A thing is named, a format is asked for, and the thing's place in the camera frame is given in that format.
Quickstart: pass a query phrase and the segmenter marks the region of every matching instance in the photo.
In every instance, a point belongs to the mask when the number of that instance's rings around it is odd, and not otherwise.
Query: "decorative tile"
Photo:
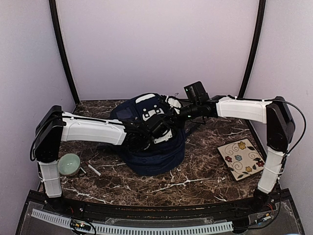
[[[248,139],[218,147],[236,181],[249,177],[264,168],[264,161]]]

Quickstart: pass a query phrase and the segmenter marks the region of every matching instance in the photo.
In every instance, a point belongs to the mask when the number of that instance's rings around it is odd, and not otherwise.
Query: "marble table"
[[[122,101],[82,101],[75,114],[108,118]],[[127,206],[187,206],[233,201],[253,196],[260,173],[236,182],[217,147],[248,138],[256,145],[245,120],[211,118],[186,140],[183,162],[170,172],[139,176],[109,149],[97,150],[95,142],[63,142],[60,157],[75,153],[99,172],[85,165],[73,177],[61,177],[64,196],[88,202]]]

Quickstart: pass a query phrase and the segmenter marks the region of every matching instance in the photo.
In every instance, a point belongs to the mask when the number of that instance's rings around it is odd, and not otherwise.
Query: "black cable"
[[[297,107],[295,106],[294,104],[290,103],[290,102],[287,102],[287,101],[284,101],[284,100],[279,100],[279,99],[266,99],[264,101],[275,101],[275,102],[282,102],[282,103],[285,103],[285,104],[288,104],[292,107],[294,107],[302,116],[303,118],[303,121],[304,121],[304,127],[303,127],[303,132],[300,136],[300,138],[298,139],[298,141],[293,145],[293,147],[286,153],[286,156],[289,155],[291,153],[291,151],[293,151],[293,149],[300,143],[300,141],[302,140],[305,132],[306,132],[306,129],[307,129],[307,120],[303,114],[303,112]]]
[[[281,102],[281,103],[285,103],[285,104],[288,104],[288,105],[290,105],[290,106],[292,106],[292,107],[294,107],[300,114],[301,114],[301,116],[302,116],[302,118],[303,118],[303,122],[304,122],[304,127],[303,127],[303,131],[302,131],[302,134],[301,134],[301,136],[300,136],[300,138],[298,139],[298,141],[293,145],[293,147],[289,150],[289,151],[287,151],[287,153],[285,154],[285,157],[284,158],[286,158],[290,153],[291,153],[291,151],[293,151],[294,150],[294,148],[300,143],[300,141],[302,140],[302,138],[303,138],[303,136],[304,136],[304,134],[305,134],[305,132],[306,132],[306,129],[307,129],[307,120],[306,120],[306,118],[305,118],[305,116],[304,116],[304,114],[303,114],[303,112],[297,107],[297,106],[295,106],[294,104],[292,104],[292,103],[290,103],[290,102],[288,102],[288,101],[285,101],[285,100],[280,100],[280,99],[265,99],[265,100],[262,100],[262,99],[246,99],[246,98],[236,98],[236,97],[233,97],[233,96],[231,96],[231,95],[228,95],[228,97],[230,97],[230,98],[232,98],[232,99],[236,99],[236,100],[251,100],[251,101],[264,101],[264,102],[268,102],[268,101],[271,101],[271,102]]]
[[[267,226],[269,226],[270,224],[272,224],[274,222],[274,220],[278,217],[280,209],[281,209],[281,204],[282,204],[282,190],[279,186],[279,208],[278,208],[278,212],[275,215],[275,217],[266,225],[264,225],[263,227],[257,227],[257,228],[248,228],[248,230],[254,230],[254,229],[263,229],[266,228]]]
[[[47,204],[49,205],[49,207],[50,207],[55,213],[57,213],[57,214],[60,214],[60,215],[66,216],[66,217],[70,217],[71,219],[80,220],[80,221],[83,221],[83,222],[89,224],[89,225],[92,227],[93,231],[94,231],[94,234],[93,234],[93,235],[97,235],[97,231],[96,231],[95,226],[94,226],[93,224],[91,224],[90,222],[88,222],[88,221],[86,221],[86,220],[83,220],[83,219],[81,219],[81,218],[75,217],[75,216],[70,216],[70,215],[68,215],[68,214],[64,214],[64,213],[61,213],[61,212],[56,211],[56,210],[50,205],[50,203],[48,202],[48,200],[46,200],[46,203],[47,203]]]
[[[282,192],[281,192],[281,188],[279,186],[279,208],[278,208],[278,212],[275,215],[275,217],[266,225],[262,226],[262,227],[256,227],[256,228],[250,228],[251,226],[255,225],[256,222],[252,222],[251,224],[244,226],[244,227],[234,227],[234,229],[247,229],[247,230],[255,230],[255,229],[263,229],[266,228],[267,226],[269,226],[270,224],[272,224],[274,222],[274,220],[278,217],[280,209],[281,209],[281,202],[282,202]]]

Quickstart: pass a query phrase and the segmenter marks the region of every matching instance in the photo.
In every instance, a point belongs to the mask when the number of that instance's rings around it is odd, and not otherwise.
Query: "lavender wall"
[[[58,0],[82,100],[145,92],[238,94],[258,0]]]
[[[291,190],[307,234],[313,233],[313,2],[268,1],[260,45],[246,97],[276,95],[296,104],[306,115],[308,131],[287,162],[282,186]],[[297,140],[301,116],[292,110]],[[256,124],[266,143],[265,127]]]
[[[36,189],[29,160],[36,125],[54,104],[72,111],[47,0],[0,1],[0,234],[15,234]]]

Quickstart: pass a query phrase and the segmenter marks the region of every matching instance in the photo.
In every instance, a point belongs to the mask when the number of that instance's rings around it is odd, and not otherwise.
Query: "green bowl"
[[[61,175],[73,176],[79,171],[80,159],[76,154],[65,154],[60,158],[58,168]]]

